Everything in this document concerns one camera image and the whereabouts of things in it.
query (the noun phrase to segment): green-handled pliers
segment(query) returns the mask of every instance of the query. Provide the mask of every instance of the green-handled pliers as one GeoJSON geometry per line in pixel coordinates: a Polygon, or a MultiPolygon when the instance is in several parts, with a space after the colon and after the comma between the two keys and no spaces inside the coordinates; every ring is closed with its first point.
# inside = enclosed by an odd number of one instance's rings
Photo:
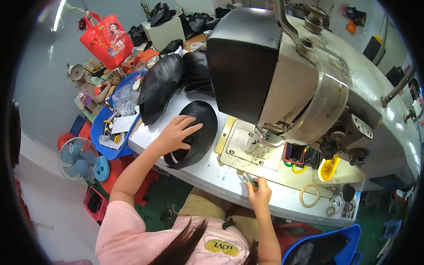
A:
{"type": "Polygon", "coordinates": [[[258,184],[256,182],[253,181],[253,178],[252,178],[252,176],[249,173],[245,172],[243,174],[243,178],[244,178],[244,181],[246,181],[246,182],[248,182],[248,183],[250,183],[252,185],[253,190],[255,192],[258,191],[259,186],[258,186],[258,184]]]}

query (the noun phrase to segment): red shopping bag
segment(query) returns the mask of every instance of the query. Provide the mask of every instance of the red shopping bag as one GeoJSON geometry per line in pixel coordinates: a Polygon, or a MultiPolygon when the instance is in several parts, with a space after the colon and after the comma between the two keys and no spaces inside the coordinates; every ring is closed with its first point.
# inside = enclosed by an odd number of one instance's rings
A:
{"type": "Polygon", "coordinates": [[[112,70],[121,66],[134,47],[128,34],[115,15],[100,20],[96,13],[91,12],[91,14],[100,23],[93,26],[86,15],[87,31],[81,36],[80,42],[107,69],[112,70]]]}

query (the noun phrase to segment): gold heart patch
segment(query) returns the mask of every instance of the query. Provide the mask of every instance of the gold heart patch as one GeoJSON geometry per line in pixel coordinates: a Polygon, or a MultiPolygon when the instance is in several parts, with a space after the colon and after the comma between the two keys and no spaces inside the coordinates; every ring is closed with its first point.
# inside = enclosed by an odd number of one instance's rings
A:
{"type": "Polygon", "coordinates": [[[206,242],[205,249],[209,250],[212,253],[218,253],[221,251],[225,255],[229,255],[232,257],[235,257],[240,253],[238,248],[233,244],[218,239],[213,239],[206,242]]]}

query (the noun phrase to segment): pink t-shirt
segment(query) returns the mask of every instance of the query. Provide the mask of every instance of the pink t-shirt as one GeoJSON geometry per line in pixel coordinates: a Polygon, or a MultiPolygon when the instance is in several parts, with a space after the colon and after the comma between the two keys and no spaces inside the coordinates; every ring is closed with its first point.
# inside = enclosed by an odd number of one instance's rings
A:
{"type": "MultiPolygon", "coordinates": [[[[192,226],[205,218],[208,227],[187,264],[242,264],[249,247],[234,226],[222,229],[224,221],[212,217],[192,216],[192,226]]],[[[177,217],[172,229],[146,232],[146,224],[134,207],[123,201],[108,205],[96,242],[100,264],[148,264],[186,227],[189,216],[177,217]]]]}

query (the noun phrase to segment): dark hair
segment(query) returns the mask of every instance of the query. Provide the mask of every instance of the dark hair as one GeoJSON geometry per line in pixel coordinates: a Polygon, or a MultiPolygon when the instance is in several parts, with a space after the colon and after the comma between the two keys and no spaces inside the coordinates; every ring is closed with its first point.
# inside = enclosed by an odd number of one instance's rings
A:
{"type": "MultiPolygon", "coordinates": [[[[187,226],[178,236],[159,254],[149,265],[184,265],[187,263],[197,244],[206,231],[208,222],[203,220],[196,228],[190,229],[191,218],[187,226]]],[[[257,245],[253,242],[250,254],[243,262],[243,265],[256,265],[258,263],[257,245]]]]}
{"type": "Polygon", "coordinates": [[[418,85],[418,81],[415,78],[412,78],[411,81],[409,81],[408,87],[411,87],[411,85],[414,85],[417,89],[420,87],[418,85]]]}
{"type": "Polygon", "coordinates": [[[116,24],[115,22],[110,23],[110,25],[109,25],[109,31],[110,31],[110,34],[113,35],[113,32],[110,30],[110,26],[112,26],[112,25],[115,25],[116,26],[116,29],[118,29],[118,30],[119,30],[119,27],[118,27],[118,24],[116,24]]]}

